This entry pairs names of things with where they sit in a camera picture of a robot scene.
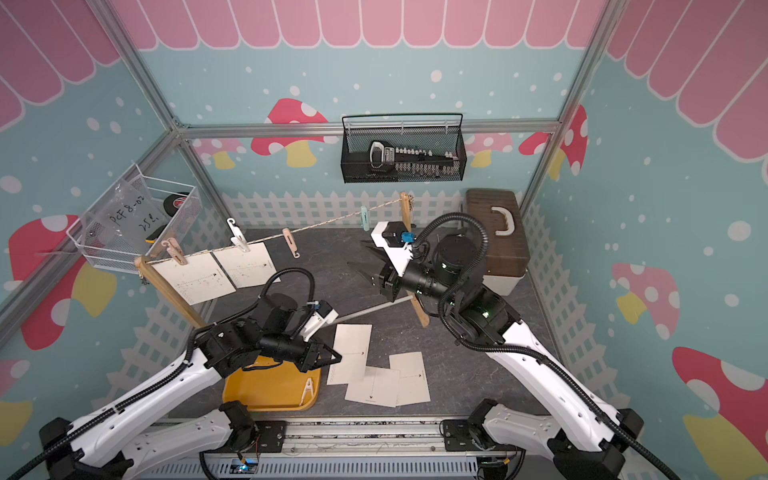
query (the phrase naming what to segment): paper sheet on clothesline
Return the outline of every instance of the paper sheet on clothesline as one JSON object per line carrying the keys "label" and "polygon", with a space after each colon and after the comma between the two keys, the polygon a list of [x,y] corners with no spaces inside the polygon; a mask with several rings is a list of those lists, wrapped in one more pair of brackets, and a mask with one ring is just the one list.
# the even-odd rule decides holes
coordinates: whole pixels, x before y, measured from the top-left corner
{"label": "paper sheet on clothesline", "polygon": [[216,260],[219,260],[237,288],[263,285],[277,271],[263,243],[252,243],[248,247],[249,252],[243,252],[237,247],[214,251]]}
{"label": "paper sheet on clothesline", "polygon": [[346,387],[344,399],[370,405],[396,407],[399,380],[398,370],[367,366],[362,381],[350,383]]}
{"label": "paper sheet on clothesline", "polygon": [[371,343],[371,325],[336,326],[333,349],[341,354],[341,362],[334,363],[328,370],[327,385],[342,385],[359,382],[366,374],[368,348]]}
{"label": "paper sheet on clothesline", "polygon": [[153,267],[190,305],[235,291],[210,252],[188,256],[187,265],[167,260]]}
{"label": "paper sheet on clothesline", "polygon": [[400,372],[397,386],[397,406],[429,402],[429,385],[421,352],[389,356],[389,368]]}

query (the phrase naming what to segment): black cable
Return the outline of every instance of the black cable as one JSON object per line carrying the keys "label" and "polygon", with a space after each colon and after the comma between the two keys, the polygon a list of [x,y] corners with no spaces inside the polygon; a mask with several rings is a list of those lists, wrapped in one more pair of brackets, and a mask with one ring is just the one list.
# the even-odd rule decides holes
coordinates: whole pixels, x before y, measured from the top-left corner
{"label": "black cable", "polygon": [[449,222],[452,220],[463,220],[467,223],[471,223],[472,226],[474,226],[479,231],[482,240],[481,240],[480,248],[478,249],[475,255],[475,258],[472,259],[472,262],[462,271],[458,279],[456,279],[453,285],[451,285],[442,294],[442,296],[440,297],[440,300],[438,301],[437,311],[438,311],[440,322],[443,324],[443,326],[451,333],[451,335],[453,335],[456,338],[456,340],[458,340],[459,343],[461,343],[464,347],[470,350],[474,350],[476,352],[484,352],[484,353],[517,353],[517,354],[533,357],[540,364],[546,365],[555,374],[557,374],[571,388],[571,390],[573,390],[576,396],[578,396],[581,399],[581,401],[584,402],[587,408],[589,408],[590,411],[597,416],[596,419],[599,422],[603,422],[609,429],[611,429],[611,431],[619,439],[621,439],[627,445],[632,447],[637,453],[642,455],[646,460],[649,461],[649,463],[651,463],[654,467],[658,468],[660,472],[666,475],[667,478],[669,478],[670,480],[680,480],[680,477],[678,477],[672,471],[672,469],[667,466],[667,464],[662,462],[656,455],[651,453],[650,450],[643,447],[642,444],[640,444],[636,439],[633,439],[623,429],[621,429],[621,427],[615,423],[614,419],[610,418],[608,414],[605,413],[600,408],[600,406],[598,406],[598,404],[594,402],[593,400],[594,395],[591,393],[587,394],[573,380],[573,378],[567,372],[565,372],[556,362],[554,362],[548,356],[524,346],[507,345],[507,344],[487,346],[487,345],[480,345],[478,343],[472,343],[464,339],[462,334],[459,333],[456,329],[454,329],[450,323],[448,323],[448,320],[445,318],[445,304],[453,297],[453,295],[458,291],[458,289],[460,289],[462,285],[467,281],[472,271],[480,264],[480,262],[482,262],[482,259],[485,257],[485,254],[488,251],[488,232],[485,230],[482,223],[480,223],[479,220],[475,219],[470,215],[461,214],[461,213],[450,213],[450,214],[441,215],[440,217],[435,218],[419,234],[419,236],[416,238],[416,241],[414,243],[416,243],[416,245],[418,246],[418,244],[422,242],[440,224]]}
{"label": "black cable", "polygon": [[205,478],[208,480],[219,480],[214,476],[214,473],[210,470],[210,468],[208,468],[208,464],[205,462],[205,452],[200,452],[198,458],[200,459],[200,468],[203,469],[203,475],[205,475]]}

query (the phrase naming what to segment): red mushroom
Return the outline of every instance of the red mushroom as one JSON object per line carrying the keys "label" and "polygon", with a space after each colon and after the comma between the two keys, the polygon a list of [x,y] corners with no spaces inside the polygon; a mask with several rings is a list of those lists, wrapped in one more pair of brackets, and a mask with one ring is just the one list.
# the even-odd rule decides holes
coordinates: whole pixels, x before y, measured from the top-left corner
{"label": "red mushroom", "polygon": [[475,155],[470,167],[485,168],[491,164],[491,151],[511,152],[515,147],[510,134],[476,134],[464,141],[467,157]]}
{"label": "red mushroom", "polygon": [[613,276],[616,283],[629,290],[616,299],[624,318],[634,325],[647,310],[659,337],[669,339],[680,319],[680,294],[672,275],[661,268],[614,263]]}
{"label": "red mushroom", "polygon": [[[75,215],[58,215],[34,220],[16,230],[8,239],[13,280],[5,282],[13,290],[35,270],[48,253],[65,237]],[[58,281],[35,311],[22,324],[22,335],[27,346],[40,350],[52,345],[67,322],[71,299],[83,304],[91,316],[99,315],[117,290],[117,277],[96,270],[82,257]]]}
{"label": "red mushroom", "polygon": [[196,138],[192,146],[204,164],[210,165],[210,158],[213,157],[214,165],[219,170],[235,168],[235,163],[227,152],[233,151],[238,154],[246,152],[243,144],[236,138]]}
{"label": "red mushroom", "polygon": [[677,347],[672,364],[686,386],[716,415],[683,417],[704,461],[720,478],[768,472],[768,382],[762,376],[694,349]]}
{"label": "red mushroom", "polygon": [[[308,104],[294,98],[281,98],[272,108],[264,123],[267,124],[325,124],[326,118]],[[250,144],[251,150],[259,155],[267,156],[281,151],[283,147],[288,152],[289,167],[312,167],[317,159],[310,151],[309,140],[335,144],[338,137],[272,137],[254,138]]]}
{"label": "red mushroom", "polygon": [[[548,173],[552,180],[560,180],[560,168],[565,158],[568,159],[572,174],[579,174],[581,167],[584,165],[584,156],[587,153],[587,133],[587,111],[583,106],[579,105],[576,116],[571,122],[571,127],[565,132],[563,143],[560,144],[558,152],[554,155],[552,165],[549,166]],[[533,155],[543,151],[548,137],[547,134],[541,132],[531,135],[520,144],[520,153],[523,155]]]}

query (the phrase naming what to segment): white wire basket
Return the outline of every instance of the white wire basket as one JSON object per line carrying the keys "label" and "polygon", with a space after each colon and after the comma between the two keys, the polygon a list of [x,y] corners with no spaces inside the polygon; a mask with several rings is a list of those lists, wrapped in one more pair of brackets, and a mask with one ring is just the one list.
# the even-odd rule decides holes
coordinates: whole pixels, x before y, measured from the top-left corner
{"label": "white wire basket", "polygon": [[[168,225],[163,229],[154,243],[147,243],[147,250],[139,251],[136,246],[128,243],[120,235],[110,236],[110,240],[104,244],[99,241],[102,226],[84,225],[84,218],[95,217],[100,208],[111,199],[114,189],[120,179],[125,179],[133,188],[143,190],[147,188],[151,193],[151,201],[157,202],[160,210],[164,210],[163,201],[169,194],[189,192],[187,199],[179,206],[178,211],[172,216]],[[194,225],[197,215],[203,210],[200,200],[200,191],[194,185],[181,184],[162,178],[148,177],[141,172],[138,165],[132,164],[111,186],[105,191],[68,229],[67,235],[74,242],[88,262],[102,270],[114,270],[125,273],[138,271],[134,266],[136,257],[145,255],[152,260],[162,260],[170,257],[162,246],[162,242],[171,237],[181,243],[189,229]]]}

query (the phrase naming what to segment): wooden stand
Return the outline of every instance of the wooden stand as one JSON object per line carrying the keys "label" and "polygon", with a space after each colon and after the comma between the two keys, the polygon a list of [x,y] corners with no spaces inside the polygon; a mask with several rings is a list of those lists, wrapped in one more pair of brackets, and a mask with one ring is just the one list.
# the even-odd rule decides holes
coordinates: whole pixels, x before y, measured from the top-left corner
{"label": "wooden stand", "polygon": [[[402,222],[406,225],[408,231],[411,231],[411,197],[406,192],[400,193],[400,210],[402,213]],[[412,295],[411,305],[413,305],[413,309],[416,312],[416,316],[419,318],[419,322],[424,328],[428,327],[429,315],[424,313],[421,303],[416,299],[416,294],[413,292],[409,293]]]}
{"label": "wooden stand", "polygon": [[147,261],[150,259],[147,257],[136,257],[134,265],[139,273],[147,279],[149,283],[154,285],[155,288],[165,297],[168,302],[174,306],[174,308],[196,329],[205,326],[205,322],[200,317],[200,314],[182,298],[181,295],[174,289],[167,280],[160,275],[157,270],[154,269]]}

